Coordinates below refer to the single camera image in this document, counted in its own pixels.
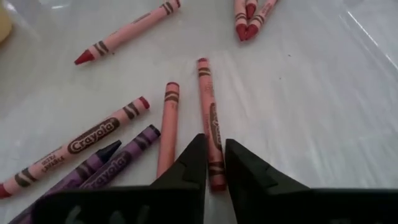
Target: salmon crayon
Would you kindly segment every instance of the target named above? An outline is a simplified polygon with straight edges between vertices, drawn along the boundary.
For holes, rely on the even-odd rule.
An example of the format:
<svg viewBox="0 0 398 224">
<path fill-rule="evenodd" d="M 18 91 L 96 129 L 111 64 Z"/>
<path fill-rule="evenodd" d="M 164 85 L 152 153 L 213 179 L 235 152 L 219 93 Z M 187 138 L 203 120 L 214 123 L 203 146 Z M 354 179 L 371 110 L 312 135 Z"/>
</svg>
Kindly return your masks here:
<svg viewBox="0 0 398 224">
<path fill-rule="evenodd" d="M 257 0 L 248 0 L 246 2 L 246 13 L 248 14 L 248 19 L 251 19 L 257 8 Z"/>
<path fill-rule="evenodd" d="M 180 86 L 175 82 L 168 83 L 164 96 L 162 137 L 160 137 L 159 158 L 157 161 L 157 178 L 174 163 L 179 98 Z"/>
<path fill-rule="evenodd" d="M 159 8 L 148 12 L 132 23 L 125 25 L 118 31 L 109 35 L 106 39 L 101 40 L 89 47 L 75 60 L 75 64 L 79 65 L 88 61 L 93 61 L 110 52 L 114 52 L 114 50 L 122 43 L 134 38 L 149 27 L 158 23 L 161 19 L 177 11 L 179 7 L 179 0 L 165 2 Z"/>
<path fill-rule="evenodd" d="M 244 0 L 235 0 L 234 11 L 236 33 L 238 33 L 239 40 L 244 41 L 246 37 L 246 27 L 248 26 Z"/>
<path fill-rule="evenodd" d="M 198 60 L 203 129 L 208 141 L 208 170 L 210 187 L 214 192 L 226 190 L 223 147 L 218 126 L 213 80 L 206 58 Z"/>
<path fill-rule="evenodd" d="M 277 1 L 278 0 L 267 0 L 260 11 L 252 18 L 248 26 L 248 31 L 246 32 L 246 40 L 253 38 L 259 32 L 259 29 L 267 21 L 269 13 L 274 8 Z"/>
<path fill-rule="evenodd" d="M 53 194 L 60 190 L 75 189 L 78 188 L 85 180 L 93 175 L 101 166 L 103 166 L 116 152 L 118 147 L 122 144 L 121 141 L 106 146 L 104 149 L 98 150 L 96 153 L 91 155 L 87 160 L 82 162 L 76 169 L 70 172 L 60 182 L 55 184 L 50 190 L 44 193 L 40 198 L 46 195 Z M 29 205 L 23 210 L 17 217 L 15 217 L 8 224 L 28 224 L 32 223 L 31 212 L 33 210 L 34 203 Z"/>
<path fill-rule="evenodd" d="M 155 126 L 150 125 L 138 134 L 131 142 L 121 149 L 111 160 L 103 165 L 86 182 L 80 185 L 81 189 L 98 189 L 111 182 L 124 168 L 158 139 L 160 132 Z"/>
<path fill-rule="evenodd" d="M 28 188 L 34 182 L 47 175 L 49 171 L 73 159 L 81 151 L 92 146 L 125 124 L 128 124 L 130 120 L 147 111 L 148 108 L 149 104 L 147 100 L 144 97 L 140 97 L 114 112 L 111 116 L 68 144 L 60 146 L 31 166 L 17 173 L 14 177 L 9 178 L 3 184 L 0 184 L 0 198 L 10 197 L 22 189 Z"/>
</svg>

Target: brown stripe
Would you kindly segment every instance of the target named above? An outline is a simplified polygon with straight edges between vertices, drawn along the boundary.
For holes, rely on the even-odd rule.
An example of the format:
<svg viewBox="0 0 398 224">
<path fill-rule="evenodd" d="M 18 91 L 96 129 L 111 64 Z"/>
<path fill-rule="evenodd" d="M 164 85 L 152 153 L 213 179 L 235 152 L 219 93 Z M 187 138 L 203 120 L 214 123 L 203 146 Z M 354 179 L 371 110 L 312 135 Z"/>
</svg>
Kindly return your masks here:
<svg viewBox="0 0 398 224">
<path fill-rule="evenodd" d="M 75 171 L 76 171 L 76 173 L 79 175 L 79 177 L 80 177 L 82 180 L 87 180 L 87 179 L 90 177 L 90 175 L 87 174 L 86 171 L 85 171 L 83 168 L 81 168 L 80 166 L 78 166 L 78 167 L 75 169 Z"/>
<path fill-rule="evenodd" d="M 200 72 L 200 71 L 210 72 L 210 69 L 209 69 L 209 68 L 199 68 L 198 71 L 199 71 L 199 72 Z"/>
<path fill-rule="evenodd" d="M 97 46 L 97 44 L 95 44 L 94 47 L 95 47 L 95 49 L 98 51 L 98 53 L 99 53 L 101 56 L 104 55 L 104 52 L 102 52 L 102 51 L 100 50 L 100 48 Z"/>
<path fill-rule="evenodd" d="M 174 12 L 173 6 L 169 2 L 166 2 L 166 5 L 169 7 L 170 12 L 173 13 Z"/>
<path fill-rule="evenodd" d="M 180 85 L 176 82 L 169 82 L 167 85 L 176 85 L 176 86 L 180 87 Z"/>
<path fill-rule="evenodd" d="M 265 19 L 261 16 L 261 15 L 256 15 L 256 16 L 254 16 L 255 18 L 257 17 L 257 18 L 260 18 L 261 19 L 261 23 L 263 24 L 264 23 L 264 21 L 265 21 Z"/>
<path fill-rule="evenodd" d="M 180 96 L 180 94 L 177 93 L 176 91 L 167 91 L 166 94 L 164 95 L 164 98 L 166 98 L 167 96 L 169 96 L 171 94 L 176 94 L 177 96 Z"/>
<path fill-rule="evenodd" d="M 258 21 L 259 23 L 260 23 L 260 26 L 262 25 L 262 22 L 261 22 L 261 20 L 259 19 L 259 18 L 256 18 L 256 17 L 254 17 L 253 19 L 252 19 L 252 21 Z"/>
<path fill-rule="evenodd" d="M 208 76 L 210 76 L 210 74 L 209 74 L 209 73 L 205 73 L 205 72 L 200 72 L 200 73 L 199 73 L 199 77 L 202 77 L 202 76 L 204 76 L 204 75 L 208 75 Z"/>
<path fill-rule="evenodd" d="M 175 101 L 176 103 L 178 103 L 178 97 L 176 97 L 176 96 L 169 96 L 166 99 L 164 99 L 165 102 L 169 101 L 169 100 Z"/>
<path fill-rule="evenodd" d="M 244 17 L 246 17 L 246 14 L 245 14 L 245 13 L 242 13 L 242 12 L 240 12 L 240 13 L 238 13 L 238 14 L 236 14 L 236 15 L 235 15 L 235 18 L 237 18 L 238 16 L 244 16 Z"/>
<path fill-rule="evenodd" d="M 235 21 L 237 21 L 238 19 L 245 19 L 245 20 L 247 20 L 246 16 L 239 16 L 239 17 L 235 18 Z"/>
<path fill-rule="evenodd" d="M 22 170 L 22 174 L 24 174 L 27 178 L 29 178 L 29 180 L 31 180 L 33 182 L 35 182 L 37 180 L 36 178 L 34 178 L 32 176 L 32 174 L 30 174 L 30 172 L 29 172 L 29 170 L 27 168 Z"/>
<path fill-rule="evenodd" d="M 225 170 L 211 170 L 211 167 L 209 167 L 209 176 L 214 175 L 225 175 Z"/>
<path fill-rule="evenodd" d="M 108 48 L 106 47 L 106 45 L 104 44 L 104 42 L 102 42 L 102 40 L 99 41 L 98 44 L 99 44 L 99 46 L 102 47 L 103 50 L 105 50 L 106 52 L 109 52 Z"/>
<path fill-rule="evenodd" d="M 129 103 L 127 106 L 128 106 L 129 108 L 131 108 L 131 109 L 136 113 L 137 116 L 139 115 L 139 111 L 138 111 L 138 109 L 136 108 L 136 106 L 134 105 L 134 103 Z"/>
<path fill-rule="evenodd" d="M 167 9 L 167 7 L 166 7 L 164 4 L 162 4 L 162 6 L 161 6 L 161 7 L 163 7 L 163 8 L 164 8 L 164 10 L 166 10 L 166 13 L 167 13 L 167 15 L 169 15 L 169 14 L 170 14 L 169 10 Z"/>
<path fill-rule="evenodd" d="M 219 167 L 224 169 L 224 162 L 209 162 L 209 167 Z"/>
<path fill-rule="evenodd" d="M 124 112 L 127 114 L 127 116 L 129 117 L 129 119 L 133 119 L 134 113 L 132 113 L 131 111 L 129 111 L 126 107 L 123 108 Z"/>
<path fill-rule="evenodd" d="M 139 148 L 143 151 L 145 150 L 145 148 L 147 147 L 146 144 L 144 142 L 142 142 L 141 140 L 139 140 L 140 138 L 134 138 L 132 141 L 134 141 Z"/>
<path fill-rule="evenodd" d="M 91 173 L 91 175 L 93 175 L 95 173 L 95 170 L 87 163 L 87 161 L 84 161 L 82 163 L 82 166 L 86 167 L 88 172 Z"/>
<path fill-rule="evenodd" d="M 147 145 L 149 146 L 151 144 L 151 140 L 144 134 L 144 133 L 140 133 L 138 135 L 138 137 L 142 138 L 143 140 L 145 140 L 145 142 L 147 143 Z"/>
<path fill-rule="evenodd" d="M 15 181 L 17 182 L 17 184 L 21 187 L 28 187 L 30 185 L 30 183 L 24 179 L 22 179 L 18 174 L 16 174 L 14 176 Z"/>
</svg>

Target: red crayon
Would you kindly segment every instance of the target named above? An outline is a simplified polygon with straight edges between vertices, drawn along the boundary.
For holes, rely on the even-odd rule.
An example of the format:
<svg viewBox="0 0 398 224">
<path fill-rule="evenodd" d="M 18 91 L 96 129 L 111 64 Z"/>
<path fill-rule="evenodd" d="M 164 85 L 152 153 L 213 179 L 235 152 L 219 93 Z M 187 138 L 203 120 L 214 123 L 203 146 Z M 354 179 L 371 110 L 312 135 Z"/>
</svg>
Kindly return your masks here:
<svg viewBox="0 0 398 224">
<path fill-rule="evenodd" d="M 166 93 L 164 96 L 162 136 L 160 137 L 156 177 L 160 177 L 174 163 L 179 99 L 180 86 L 175 82 L 168 83 L 166 85 Z"/>
<path fill-rule="evenodd" d="M 246 40 L 253 38 L 259 32 L 259 29 L 266 23 L 269 13 L 277 1 L 267 0 L 261 10 L 252 18 L 246 32 Z"/>
<path fill-rule="evenodd" d="M 164 17 L 170 15 L 180 7 L 179 0 L 171 0 L 162 4 L 159 8 L 148 12 L 147 14 L 136 19 L 134 22 L 125 25 L 118 31 L 114 32 L 106 39 L 95 43 L 85 50 L 76 60 L 75 64 L 79 65 L 88 61 L 96 60 L 109 52 L 113 52 L 117 47 L 127 40 L 132 39 L 144 30 L 153 26 Z"/>
<path fill-rule="evenodd" d="M 251 19 L 257 8 L 257 0 L 248 0 L 246 2 L 246 13 L 248 14 L 248 19 Z"/>
<path fill-rule="evenodd" d="M 208 172 L 211 190 L 226 190 L 223 147 L 221 145 L 220 127 L 218 126 L 216 100 L 213 80 L 206 58 L 198 60 L 198 76 L 203 129 L 208 141 Z"/>
<path fill-rule="evenodd" d="M 239 39 L 244 41 L 246 37 L 246 27 L 248 26 L 244 0 L 235 0 L 234 11 L 236 33 L 238 33 Z"/>
</svg>

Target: pink crayon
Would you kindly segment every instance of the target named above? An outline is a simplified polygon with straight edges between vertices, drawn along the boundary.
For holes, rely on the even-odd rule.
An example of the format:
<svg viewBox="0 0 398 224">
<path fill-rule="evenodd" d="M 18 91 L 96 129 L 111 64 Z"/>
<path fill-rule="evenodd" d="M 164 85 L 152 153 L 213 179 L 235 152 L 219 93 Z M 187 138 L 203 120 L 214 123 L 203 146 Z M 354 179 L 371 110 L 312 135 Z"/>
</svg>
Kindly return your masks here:
<svg viewBox="0 0 398 224">
<path fill-rule="evenodd" d="M 164 96 L 162 136 L 160 137 L 156 177 L 160 177 L 174 163 L 179 98 L 180 86 L 175 82 L 168 83 Z"/>
<path fill-rule="evenodd" d="M 130 40 L 142 33 L 149 27 L 159 22 L 164 17 L 170 15 L 180 7 L 179 0 L 171 0 L 162 4 L 159 8 L 148 12 L 147 14 L 136 19 L 134 22 L 125 25 L 118 31 L 109 35 L 106 39 L 95 43 L 85 50 L 76 60 L 75 64 L 79 65 L 88 61 L 96 60 L 119 47 L 122 43 Z"/>
<path fill-rule="evenodd" d="M 40 180 L 49 171 L 60 167 L 67 161 L 72 160 L 81 151 L 92 146 L 115 130 L 128 124 L 130 120 L 147 111 L 149 104 L 144 97 L 140 97 L 129 103 L 120 110 L 114 112 L 96 126 L 81 134 L 68 144 L 50 152 L 31 166 L 23 169 L 15 176 L 0 184 L 0 199 L 10 197 Z"/>
<path fill-rule="evenodd" d="M 244 41 L 246 37 L 246 27 L 248 26 L 244 0 L 235 0 L 234 11 L 236 33 L 238 33 L 239 39 Z"/>
<path fill-rule="evenodd" d="M 248 0 L 246 2 L 246 12 L 248 14 L 248 19 L 251 19 L 257 8 L 257 0 Z"/>
<path fill-rule="evenodd" d="M 252 18 L 246 32 L 246 40 L 251 39 L 259 32 L 259 29 L 267 21 L 269 13 L 274 8 L 277 1 L 278 0 L 267 0 L 260 11 Z"/>
<path fill-rule="evenodd" d="M 198 76 L 203 129 L 208 141 L 208 172 L 211 190 L 226 190 L 223 147 L 221 145 L 220 127 L 218 125 L 216 100 L 214 97 L 213 79 L 206 58 L 198 60 Z"/>
</svg>

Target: crayola logo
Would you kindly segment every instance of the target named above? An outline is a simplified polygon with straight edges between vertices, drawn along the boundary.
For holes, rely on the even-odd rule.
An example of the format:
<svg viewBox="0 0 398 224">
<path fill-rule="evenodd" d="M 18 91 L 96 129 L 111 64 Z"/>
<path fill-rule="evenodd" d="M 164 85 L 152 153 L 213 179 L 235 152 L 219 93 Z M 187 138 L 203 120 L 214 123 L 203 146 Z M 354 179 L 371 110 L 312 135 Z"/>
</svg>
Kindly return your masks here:
<svg viewBox="0 0 398 224">
<path fill-rule="evenodd" d="M 111 161 L 107 162 L 101 169 L 92 175 L 80 188 L 83 189 L 97 189 L 117 176 L 130 162 L 132 156 L 130 153 L 124 151 L 120 152 Z"/>
<path fill-rule="evenodd" d="M 214 145 L 218 150 L 222 151 L 220 127 L 218 126 L 216 105 L 214 103 L 211 103 L 210 105 L 210 128 Z"/>
<path fill-rule="evenodd" d="M 209 94 L 211 97 L 214 97 L 214 89 L 213 82 L 210 81 L 205 85 L 205 93 Z"/>
<path fill-rule="evenodd" d="M 264 13 L 264 15 L 267 17 L 271 9 L 272 9 L 271 3 L 268 3 L 261 12 Z"/>
<path fill-rule="evenodd" d="M 87 149 L 94 143 L 98 142 L 105 136 L 112 133 L 120 126 L 120 122 L 116 118 L 108 118 L 92 127 L 90 130 L 77 137 L 68 145 L 70 154 L 78 154 L 79 152 Z"/>
</svg>

